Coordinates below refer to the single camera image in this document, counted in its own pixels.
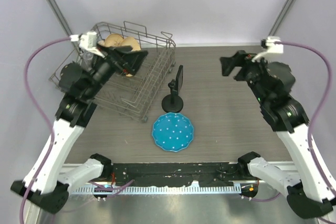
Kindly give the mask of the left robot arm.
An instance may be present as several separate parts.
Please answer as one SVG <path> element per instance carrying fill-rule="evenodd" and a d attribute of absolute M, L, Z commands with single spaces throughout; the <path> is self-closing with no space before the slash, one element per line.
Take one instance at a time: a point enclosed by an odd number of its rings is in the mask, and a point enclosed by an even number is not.
<path fill-rule="evenodd" d="M 97 105 L 95 96 L 115 74 L 134 76 L 148 55 L 132 46 L 105 47 L 88 50 L 94 55 L 89 70 L 71 62 L 60 72 L 59 87 L 64 92 L 54 122 L 47 121 L 50 137 L 38 160 L 23 180 L 16 180 L 11 191 L 42 210 L 56 214 L 66 204 L 71 192 L 98 179 L 107 181 L 112 174 L 112 161 L 93 154 L 82 165 L 61 175 L 60 170 L 78 137 L 87 127 Z"/>

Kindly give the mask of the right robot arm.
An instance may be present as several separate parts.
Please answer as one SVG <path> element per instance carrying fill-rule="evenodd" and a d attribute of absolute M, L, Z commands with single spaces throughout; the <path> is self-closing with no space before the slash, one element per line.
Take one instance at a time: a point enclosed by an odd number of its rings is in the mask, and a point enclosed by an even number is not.
<path fill-rule="evenodd" d="M 298 172 L 296 176 L 290 175 L 256 152 L 249 152 L 238 158 L 239 177 L 263 180 L 281 193 L 302 219 L 321 218 L 331 213 L 335 206 L 332 192 L 335 179 L 327 184 L 320 174 L 320 171 L 328 171 L 325 163 L 320 164 L 320 169 L 316 167 L 315 161 L 322 157 L 308 136 L 309 119 L 303 106 L 290 95 L 295 83 L 290 67 L 265 59 L 253 61 L 253 56 L 243 50 L 219 60 L 225 77 L 234 68 L 240 68 L 234 80 L 245 81 L 250 87 L 264 120 L 283 142 Z"/>

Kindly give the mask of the black phone stand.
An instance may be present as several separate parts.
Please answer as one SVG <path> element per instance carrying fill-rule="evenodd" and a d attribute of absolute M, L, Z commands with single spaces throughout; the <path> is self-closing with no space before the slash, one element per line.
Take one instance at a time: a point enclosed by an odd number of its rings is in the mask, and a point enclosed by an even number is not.
<path fill-rule="evenodd" d="M 178 93 L 178 81 L 173 79 L 171 82 L 168 83 L 168 87 L 170 88 L 170 94 L 166 95 L 162 99 L 162 109 L 166 113 L 179 113 L 182 111 L 184 103 Z"/>

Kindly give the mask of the black smartphone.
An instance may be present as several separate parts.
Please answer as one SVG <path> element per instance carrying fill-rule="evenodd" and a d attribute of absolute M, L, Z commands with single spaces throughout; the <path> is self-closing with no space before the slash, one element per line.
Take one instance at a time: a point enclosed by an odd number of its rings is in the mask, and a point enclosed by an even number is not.
<path fill-rule="evenodd" d="M 181 87 L 183 85 L 183 65 L 179 65 L 177 74 L 176 74 L 176 79 L 175 79 L 175 84 L 176 84 L 176 90 L 180 92 Z"/>

